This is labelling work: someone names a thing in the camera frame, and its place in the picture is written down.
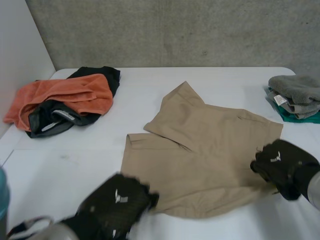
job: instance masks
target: clothing tag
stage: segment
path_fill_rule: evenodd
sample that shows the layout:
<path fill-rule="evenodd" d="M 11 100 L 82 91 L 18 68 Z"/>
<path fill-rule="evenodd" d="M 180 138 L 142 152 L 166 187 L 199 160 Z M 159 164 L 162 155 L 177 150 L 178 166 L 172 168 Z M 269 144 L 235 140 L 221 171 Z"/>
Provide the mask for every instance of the clothing tag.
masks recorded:
<path fill-rule="evenodd" d="M 284 104 L 286 102 L 288 102 L 283 96 L 281 96 L 280 94 L 274 97 L 274 100 L 276 102 L 276 104 L 278 104 L 278 106 L 280 106 L 281 104 Z"/>
<path fill-rule="evenodd" d="M 47 131 L 49 129 L 52 129 L 55 125 L 57 125 L 58 123 L 60 123 L 59 121 L 58 122 L 53 122 L 53 123 L 50 123 L 49 125 L 45 126 L 44 128 L 41 129 L 41 132 L 44 132 L 44 131 Z"/>
<path fill-rule="evenodd" d="M 58 113 L 60 115 L 65 116 L 67 119 L 70 119 L 71 121 L 75 120 L 75 118 L 73 116 L 71 116 L 69 113 L 67 113 L 66 111 L 62 111 L 62 110 L 54 110 L 53 113 Z"/>

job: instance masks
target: white table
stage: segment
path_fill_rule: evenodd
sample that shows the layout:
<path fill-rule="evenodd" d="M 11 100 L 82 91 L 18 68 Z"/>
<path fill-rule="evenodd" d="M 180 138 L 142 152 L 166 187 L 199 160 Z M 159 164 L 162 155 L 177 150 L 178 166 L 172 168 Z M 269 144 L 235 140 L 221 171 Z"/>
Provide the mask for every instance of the white table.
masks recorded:
<path fill-rule="evenodd" d="M 0 139 L 12 199 L 9 227 L 38 215 L 56 220 L 75 213 L 96 187 L 120 170 L 126 134 L 143 126 L 160 109 L 163 96 L 183 81 L 205 103 L 243 108 L 283 123 L 266 100 L 269 78 L 293 75 L 282 67 L 119 68 L 120 87 L 110 111 L 87 127 L 74 126 L 57 136 L 30 139 L 15 126 Z M 59 70 L 64 79 L 76 69 Z M 281 137 L 320 159 L 320 125 L 284 123 Z M 287 202 L 269 196 L 227 214 L 207 219 L 146 215 L 131 231 L 132 240 L 319 239 L 320 212 L 303 197 Z"/>

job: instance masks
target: folded clothing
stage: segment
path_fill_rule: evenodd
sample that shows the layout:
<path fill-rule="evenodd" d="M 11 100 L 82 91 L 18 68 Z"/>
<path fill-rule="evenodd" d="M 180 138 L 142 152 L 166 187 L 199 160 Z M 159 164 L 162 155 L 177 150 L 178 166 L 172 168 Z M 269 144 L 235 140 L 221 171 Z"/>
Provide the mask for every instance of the folded clothing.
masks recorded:
<path fill-rule="evenodd" d="M 268 98 L 276 103 L 275 97 L 280 95 L 280 93 L 274 91 L 273 89 L 269 89 L 269 93 L 267 94 Z M 310 104 L 298 105 L 294 104 L 291 98 L 282 96 L 286 100 L 286 102 L 280 104 L 282 108 L 284 108 L 288 113 L 294 114 L 297 119 L 306 119 L 309 118 L 320 110 L 320 103 L 316 104 L 317 101 L 313 101 Z"/>
<path fill-rule="evenodd" d="M 205 104 L 184 82 L 144 126 L 150 133 L 127 136 L 121 171 L 159 193 L 156 212 L 220 215 L 277 191 L 250 163 L 282 128 L 244 109 Z"/>
<path fill-rule="evenodd" d="M 67 131 L 73 125 L 93 124 L 100 116 L 98 113 L 80 115 L 63 102 L 47 100 L 29 114 L 31 132 L 26 131 L 26 134 L 32 139 L 53 136 Z"/>
<path fill-rule="evenodd" d="M 306 75 L 280 75 L 269 79 L 269 86 L 294 104 L 320 104 L 320 80 Z"/>
<path fill-rule="evenodd" d="M 298 124 L 302 124 L 302 123 L 320 124 L 320 112 L 319 111 L 316 114 L 309 116 L 307 118 L 297 119 L 295 114 L 287 112 L 281 105 L 278 106 L 276 103 L 274 103 L 274 106 L 278 110 L 278 112 L 284 122 L 298 123 Z"/>
<path fill-rule="evenodd" d="M 109 88 L 112 92 L 112 96 L 114 97 L 116 95 L 117 89 L 120 85 L 120 71 L 117 69 L 114 69 L 113 67 L 103 66 L 103 67 L 97 68 L 97 67 L 82 66 L 76 72 L 71 74 L 68 77 L 68 79 L 88 76 L 92 74 L 103 74 L 106 80 L 108 81 Z"/>
<path fill-rule="evenodd" d="M 54 80 L 39 80 L 23 86 L 5 115 L 5 123 L 31 132 L 29 114 L 46 100 L 63 102 L 79 115 L 93 113 L 104 115 L 113 104 L 108 81 L 103 74 Z"/>

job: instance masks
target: beige shirt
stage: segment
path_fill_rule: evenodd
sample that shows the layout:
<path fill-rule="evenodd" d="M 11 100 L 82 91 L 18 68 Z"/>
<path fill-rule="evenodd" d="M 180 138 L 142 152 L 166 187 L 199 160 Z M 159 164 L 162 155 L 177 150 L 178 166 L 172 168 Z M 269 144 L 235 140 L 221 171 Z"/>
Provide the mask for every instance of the beige shirt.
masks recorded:
<path fill-rule="evenodd" d="M 184 82 L 144 126 L 150 133 L 127 136 L 121 171 L 159 193 L 156 212 L 186 218 L 223 214 L 277 191 L 250 163 L 282 128 L 244 109 L 205 104 Z"/>

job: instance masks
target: concrete wall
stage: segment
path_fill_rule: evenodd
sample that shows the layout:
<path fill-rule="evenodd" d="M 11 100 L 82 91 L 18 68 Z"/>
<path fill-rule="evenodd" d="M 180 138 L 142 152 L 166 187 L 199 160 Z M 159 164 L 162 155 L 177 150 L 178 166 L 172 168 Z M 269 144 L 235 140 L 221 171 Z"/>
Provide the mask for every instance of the concrete wall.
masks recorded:
<path fill-rule="evenodd" d="M 23 85 L 48 79 L 55 68 L 25 1 L 0 0 L 0 137 L 2 119 Z"/>
<path fill-rule="evenodd" d="M 27 0 L 57 69 L 282 66 L 320 76 L 319 0 Z"/>

